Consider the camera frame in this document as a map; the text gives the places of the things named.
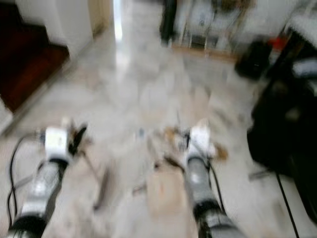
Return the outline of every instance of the staircase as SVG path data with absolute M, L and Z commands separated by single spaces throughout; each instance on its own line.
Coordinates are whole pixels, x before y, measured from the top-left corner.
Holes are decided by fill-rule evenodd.
M 14 4 L 0 3 L 0 96 L 14 113 L 69 57 L 44 26 L 23 22 Z

